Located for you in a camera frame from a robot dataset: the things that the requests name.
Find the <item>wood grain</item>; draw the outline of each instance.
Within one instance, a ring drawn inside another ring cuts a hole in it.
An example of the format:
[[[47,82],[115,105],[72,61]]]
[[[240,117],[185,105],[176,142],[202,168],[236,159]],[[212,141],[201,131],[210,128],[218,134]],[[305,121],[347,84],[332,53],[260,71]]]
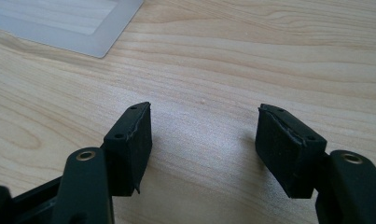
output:
[[[146,0],[103,59],[0,31],[0,185],[61,175],[143,101],[154,147],[117,223],[317,223],[258,158],[257,107],[376,164],[376,0]]]

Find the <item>wooden table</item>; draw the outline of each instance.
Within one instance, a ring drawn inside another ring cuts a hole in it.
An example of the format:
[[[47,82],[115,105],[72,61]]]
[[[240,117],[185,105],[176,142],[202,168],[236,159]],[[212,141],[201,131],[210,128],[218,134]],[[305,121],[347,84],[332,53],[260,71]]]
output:
[[[317,223],[260,161],[258,107],[376,164],[376,0],[146,0],[103,59],[0,31],[0,185],[61,175],[144,101],[152,154],[116,223]]]

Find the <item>light wood surface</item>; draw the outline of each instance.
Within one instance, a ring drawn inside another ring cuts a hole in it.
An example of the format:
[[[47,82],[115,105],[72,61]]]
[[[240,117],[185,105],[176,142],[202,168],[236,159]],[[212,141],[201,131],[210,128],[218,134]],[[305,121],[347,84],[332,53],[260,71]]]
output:
[[[257,108],[376,164],[376,0],[146,0],[103,59],[0,31],[0,185],[61,175],[144,101],[153,150],[117,223],[317,223],[256,154]]]

